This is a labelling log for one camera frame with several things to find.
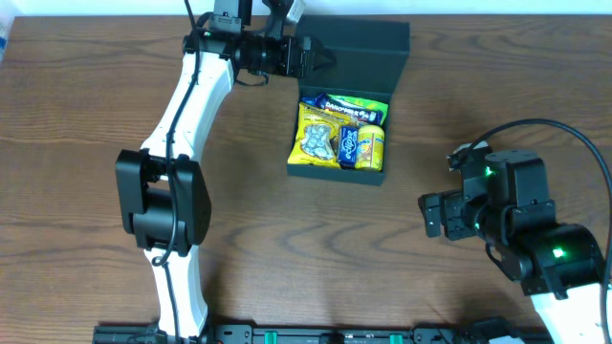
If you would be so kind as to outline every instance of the black bracket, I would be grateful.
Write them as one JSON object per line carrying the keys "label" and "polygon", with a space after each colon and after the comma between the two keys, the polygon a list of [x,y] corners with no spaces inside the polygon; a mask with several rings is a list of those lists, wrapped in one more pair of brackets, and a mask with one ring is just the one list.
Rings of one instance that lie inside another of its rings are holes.
{"label": "black bracket", "polygon": [[[210,224],[210,197],[197,161],[181,155],[174,161],[179,228],[175,247],[185,257],[204,240]],[[138,247],[167,247],[172,232],[172,203],[167,190],[151,188],[166,173],[165,160],[148,151],[122,150],[116,164],[123,228]]]}
{"label": "black bracket", "polygon": [[[520,332],[500,317],[476,321],[463,330],[420,323],[409,329],[259,328],[247,324],[206,325],[189,344],[486,344],[500,337],[520,338],[526,344],[553,344],[546,332]],[[150,327],[94,329],[93,344],[171,344],[165,333]]]}
{"label": "black bracket", "polygon": [[[444,234],[450,240],[461,240],[479,234],[473,219],[481,212],[486,201],[485,157],[491,152],[489,146],[483,146],[473,149],[466,156],[466,163],[460,167],[462,189],[426,194],[419,198],[427,237],[440,236],[440,226],[444,228]],[[452,157],[448,157],[449,166],[452,166]]]}
{"label": "black bracket", "polygon": [[210,28],[219,32],[240,33],[251,24],[252,0],[223,0],[214,2]]}

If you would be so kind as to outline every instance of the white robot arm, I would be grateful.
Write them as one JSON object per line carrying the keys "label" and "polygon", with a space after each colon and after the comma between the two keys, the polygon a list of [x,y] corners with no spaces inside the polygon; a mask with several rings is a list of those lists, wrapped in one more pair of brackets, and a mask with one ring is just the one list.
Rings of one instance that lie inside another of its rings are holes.
{"label": "white robot arm", "polygon": [[[220,58],[219,54],[200,54],[199,82],[193,88],[191,97],[177,123],[172,149],[173,159],[185,154],[191,161],[202,161],[204,144],[210,126],[214,122],[219,106],[233,85],[233,68],[230,60]],[[164,117],[153,134],[142,144],[141,149],[148,149],[150,155],[165,158],[166,133],[189,87],[194,68],[195,54],[185,54],[179,85],[165,110]],[[181,337],[197,337],[204,328],[208,307],[200,286],[198,248],[198,245],[193,245],[187,256],[181,257],[178,252],[172,252],[168,258],[176,310],[173,310],[172,307],[164,268],[151,265],[160,298],[159,329],[168,335],[175,335],[174,311],[179,317]],[[144,250],[144,255],[149,262],[163,254],[163,248],[153,247]]]}
{"label": "white robot arm", "polygon": [[[567,299],[558,300],[551,292],[532,295],[535,310],[556,344],[603,343],[600,314],[601,284],[571,288]],[[610,290],[607,292],[610,313]],[[608,326],[612,321],[608,317]]]}

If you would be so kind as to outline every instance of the wood grain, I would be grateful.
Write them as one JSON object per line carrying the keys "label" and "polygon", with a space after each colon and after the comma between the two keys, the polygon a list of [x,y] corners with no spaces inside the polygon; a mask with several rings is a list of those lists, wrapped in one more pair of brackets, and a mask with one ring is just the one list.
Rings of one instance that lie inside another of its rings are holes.
{"label": "wood grain", "polygon": [[[385,183],[287,177],[296,81],[236,86],[205,149],[205,298],[269,325],[541,326],[480,240],[425,236],[416,200],[458,185],[445,162],[458,144],[518,118],[575,125],[612,160],[610,17],[378,19],[413,30]],[[183,17],[17,18],[0,69],[0,343],[88,342],[99,322],[158,316],[150,267],[121,227],[114,162],[162,115],[187,31]],[[533,126],[491,144],[536,150],[558,217],[603,243],[603,182],[579,142]]]}

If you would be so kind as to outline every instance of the black cable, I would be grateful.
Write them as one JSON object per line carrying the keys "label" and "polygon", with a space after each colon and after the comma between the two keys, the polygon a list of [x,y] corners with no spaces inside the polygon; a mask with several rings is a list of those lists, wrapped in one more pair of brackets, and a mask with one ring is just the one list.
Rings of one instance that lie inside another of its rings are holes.
{"label": "black cable", "polygon": [[506,278],[508,278],[512,282],[516,280],[514,279],[514,277],[512,277],[508,272],[504,270],[504,267],[501,265],[501,262],[497,260],[495,257],[493,257],[493,255],[491,254],[491,244],[489,243],[485,244],[485,252],[487,252],[487,257],[489,257],[489,259],[491,259],[491,261],[497,266],[497,268],[504,273]]}
{"label": "black cable", "polygon": [[198,22],[195,23],[195,26],[198,28],[204,27],[204,24],[208,22],[208,20],[211,18],[212,15],[213,15],[212,12],[206,12],[200,15],[200,17],[198,18]]}
{"label": "black cable", "polygon": [[478,210],[476,210],[476,214],[474,215],[474,220],[473,220],[473,223],[474,223],[473,227],[476,228],[476,232],[482,232],[482,228],[480,227],[480,215],[485,210],[485,208],[488,207],[488,206],[489,206],[489,203],[488,202],[484,202],[478,208]]}
{"label": "black cable", "polygon": [[268,82],[270,82],[270,77],[268,76],[268,73],[262,73],[261,75],[264,77],[264,80],[261,81],[261,82],[258,82],[256,84],[248,84],[248,83],[246,83],[244,81],[240,81],[238,79],[236,79],[236,83],[238,85],[242,85],[242,86],[266,86],[266,85],[268,85]]}
{"label": "black cable", "polygon": [[608,169],[607,164],[605,163],[605,159],[601,155],[600,151],[597,149],[595,144],[591,142],[586,136],[584,136],[580,131],[572,128],[567,124],[563,124],[556,120],[551,119],[543,119],[543,118],[528,118],[516,120],[510,123],[506,123],[504,125],[500,125],[494,129],[491,129],[483,136],[478,138],[476,141],[472,142],[468,149],[463,150],[456,157],[453,157],[453,163],[451,164],[452,168],[458,168],[461,166],[463,161],[466,159],[468,153],[480,142],[487,140],[491,136],[499,133],[502,130],[506,130],[508,128],[512,128],[518,125],[524,124],[543,124],[556,127],[563,131],[566,131],[572,135],[574,135],[578,140],[580,140],[584,145],[589,149],[597,164],[600,166],[601,172],[603,174],[603,178],[605,179],[605,185],[608,191],[608,206],[609,206],[609,225],[608,225],[608,240],[607,247],[605,249],[605,269],[603,271],[603,278],[601,279],[601,294],[600,294],[600,312],[601,312],[601,330],[603,331],[603,340],[605,344],[610,344],[610,329],[608,328],[608,310],[607,310],[607,295],[608,295],[608,285],[610,283],[610,268],[612,266],[612,177],[610,176],[610,170]]}
{"label": "black cable", "polygon": [[174,341],[175,343],[181,343],[181,336],[179,335],[179,312],[176,307],[176,299],[174,298],[174,289],[172,288],[172,279],[170,278],[170,268],[168,263],[162,265],[165,272],[165,281],[168,285],[168,293],[170,294],[170,305],[172,305],[172,316],[174,317]]}
{"label": "black cable", "polygon": [[198,74],[200,72],[200,37],[197,31],[197,27],[195,24],[195,20],[193,18],[193,13],[191,12],[191,6],[189,5],[189,1],[185,0],[185,6],[187,8],[187,13],[189,14],[189,21],[191,22],[191,37],[193,39],[193,45],[195,47],[195,69],[193,70],[193,75],[191,76],[191,82],[189,83],[189,87],[185,92],[185,96],[183,100],[181,100],[181,104],[170,123],[170,128],[168,129],[167,134],[165,135],[165,166],[166,171],[165,174],[168,177],[168,186],[170,189],[170,201],[172,203],[172,233],[170,234],[170,240],[168,242],[167,249],[163,256],[155,257],[152,261],[154,267],[160,267],[165,262],[167,262],[172,249],[174,248],[174,244],[176,242],[176,234],[179,227],[179,208],[178,208],[178,200],[176,196],[176,187],[174,185],[175,175],[174,175],[174,164],[172,163],[172,143],[174,143],[174,132],[176,131],[176,126],[179,122],[179,118],[185,109],[187,101],[191,96],[191,92],[193,92],[193,88],[198,82]]}
{"label": "black cable", "polygon": [[[187,101],[195,88],[195,85],[198,83],[198,75],[200,73],[200,36],[198,32],[198,27],[196,25],[195,19],[193,18],[193,12],[191,11],[191,6],[189,5],[189,1],[185,0],[185,6],[187,9],[187,14],[189,16],[189,22],[191,24],[191,39],[193,39],[193,47],[195,50],[195,68],[193,70],[193,75],[191,76],[191,82],[189,82],[189,86],[187,87],[187,91],[183,96],[183,100],[181,100],[181,104],[172,119],[172,123],[170,123],[170,128],[168,129],[167,134],[165,135],[165,174],[168,177],[168,186],[170,189],[170,201],[172,204],[172,232],[170,234],[170,240],[168,241],[167,248],[162,256],[158,256],[153,258],[151,261],[151,265],[154,267],[163,267],[165,271],[165,280],[168,287],[168,293],[170,296],[170,304],[172,305],[172,316],[174,317],[174,338],[176,343],[180,343],[181,335],[179,333],[179,314],[176,306],[176,299],[174,297],[174,289],[172,288],[172,279],[170,277],[170,269],[168,266],[168,258],[174,249],[174,245],[176,243],[176,235],[179,227],[179,207],[178,207],[178,198],[176,195],[176,186],[175,186],[175,174],[174,174],[174,164],[172,162],[172,143],[174,143],[174,132],[176,131],[176,126],[179,122],[179,118],[185,109]],[[202,21],[202,26],[206,23],[209,14],[203,14],[200,18],[204,18]]]}
{"label": "black cable", "polygon": [[501,237],[501,243],[504,246],[508,245],[508,234],[506,233],[506,214],[508,210],[514,208],[514,204],[508,204],[501,209],[501,215],[499,219],[499,236]]}

